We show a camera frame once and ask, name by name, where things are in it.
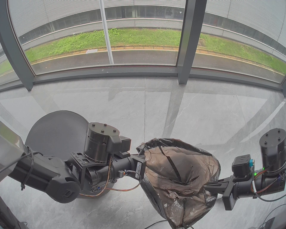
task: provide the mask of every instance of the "teal connector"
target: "teal connector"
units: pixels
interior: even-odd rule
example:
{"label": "teal connector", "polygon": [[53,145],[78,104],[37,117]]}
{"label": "teal connector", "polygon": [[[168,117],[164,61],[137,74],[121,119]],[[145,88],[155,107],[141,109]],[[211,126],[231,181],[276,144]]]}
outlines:
{"label": "teal connector", "polygon": [[249,160],[249,167],[252,167],[253,166],[253,159],[250,159]]}

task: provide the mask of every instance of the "gray tile floor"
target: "gray tile floor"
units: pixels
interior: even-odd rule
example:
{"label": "gray tile floor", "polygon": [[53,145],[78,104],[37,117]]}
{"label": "gray tile floor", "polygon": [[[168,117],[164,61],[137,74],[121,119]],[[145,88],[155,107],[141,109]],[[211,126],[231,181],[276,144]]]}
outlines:
{"label": "gray tile floor", "polygon": [[[2,92],[0,120],[25,141],[39,118],[56,110],[71,110],[89,122],[118,128],[121,135],[132,139],[131,153],[154,137],[196,145],[215,155],[224,178],[231,174],[231,164],[238,155],[249,153],[261,165],[259,139],[272,128],[286,129],[285,102],[277,91],[219,81],[189,79],[182,86],[176,78],[87,79],[35,85],[31,92],[25,88]],[[136,184],[125,177],[114,187]],[[20,191],[20,183],[7,177],[0,183],[0,196],[31,229],[143,229],[162,219],[141,187],[126,193],[110,191],[96,200],[60,204],[29,187]],[[240,199],[233,211],[227,212],[218,200],[194,228],[259,226],[282,203],[286,198],[274,203]],[[158,228],[170,226],[162,222],[151,229]]]}

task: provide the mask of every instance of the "green lawn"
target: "green lawn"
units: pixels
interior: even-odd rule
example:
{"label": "green lawn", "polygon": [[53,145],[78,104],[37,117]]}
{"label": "green lawn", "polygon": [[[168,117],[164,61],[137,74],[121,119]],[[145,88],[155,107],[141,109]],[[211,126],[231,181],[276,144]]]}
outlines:
{"label": "green lawn", "polygon": [[[111,46],[176,46],[179,47],[181,31],[171,29],[110,29]],[[251,46],[207,34],[200,35],[203,49],[237,56],[271,67],[286,74],[286,63]],[[73,51],[106,48],[103,31],[81,33],[65,37],[25,51],[30,62]],[[11,69],[8,61],[0,64],[0,74]]]}

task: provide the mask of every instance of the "pole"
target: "pole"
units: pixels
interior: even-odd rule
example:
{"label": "pole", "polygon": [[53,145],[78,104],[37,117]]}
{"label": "pole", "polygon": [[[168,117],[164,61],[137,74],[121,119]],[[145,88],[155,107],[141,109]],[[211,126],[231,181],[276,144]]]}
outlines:
{"label": "pole", "polygon": [[109,34],[108,34],[108,29],[107,29],[107,23],[106,23],[106,16],[105,16],[103,0],[99,0],[99,4],[100,4],[100,13],[101,13],[101,19],[102,19],[102,24],[103,24],[103,31],[104,31],[105,42],[106,42],[106,47],[107,47],[107,52],[108,52],[108,58],[109,58],[110,64],[114,64],[113,57],[112,57],[112,52],[111,52]]}

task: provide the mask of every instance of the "trash bag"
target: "trash bag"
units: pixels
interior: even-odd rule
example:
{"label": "trash bag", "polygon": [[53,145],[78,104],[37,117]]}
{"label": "trash bag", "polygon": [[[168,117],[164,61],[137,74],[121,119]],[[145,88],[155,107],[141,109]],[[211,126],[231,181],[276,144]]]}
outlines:
{"label": "trash bag", "polygon": [[219,179],[221,166],[209,152],[177,139],[152,139],[138,146],[146,156],[141,187],[173,229],[189,228],[214,206],[217,194],[203,187]]}

